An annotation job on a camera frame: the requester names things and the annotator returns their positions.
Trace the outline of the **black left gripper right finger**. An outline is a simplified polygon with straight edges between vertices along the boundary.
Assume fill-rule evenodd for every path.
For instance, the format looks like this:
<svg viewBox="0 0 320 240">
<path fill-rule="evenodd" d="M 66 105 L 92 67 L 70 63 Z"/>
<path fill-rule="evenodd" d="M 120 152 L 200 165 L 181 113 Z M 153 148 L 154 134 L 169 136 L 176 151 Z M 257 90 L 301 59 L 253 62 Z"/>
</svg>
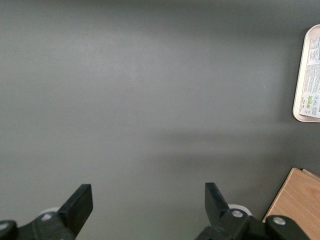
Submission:
<svg viewBox="0 0 320 240">
<path fill-rule="evenodd" d="M 270 215 L 264 222 L 239 208 L 230 208 L 215 183 L 205 184 L 205 210 L 210 222 L 197 240 L 308 240 L 291 218 Z"/>
</svg>

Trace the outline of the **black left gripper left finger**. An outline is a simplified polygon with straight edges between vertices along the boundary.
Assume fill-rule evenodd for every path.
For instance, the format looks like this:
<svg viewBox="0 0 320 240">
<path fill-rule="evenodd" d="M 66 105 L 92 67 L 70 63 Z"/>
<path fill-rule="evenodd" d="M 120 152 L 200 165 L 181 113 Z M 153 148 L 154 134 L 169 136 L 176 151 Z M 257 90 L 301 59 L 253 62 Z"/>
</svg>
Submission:
<svg viewBox="0 0 320 240">
<path fill-rule="evenodd" d="M 47 211 L 26 225 L 0 222 L 2 240 L 75 240 L 93 210 L 92 186 L 81 184 L 57 211 Z"/>
</svg>

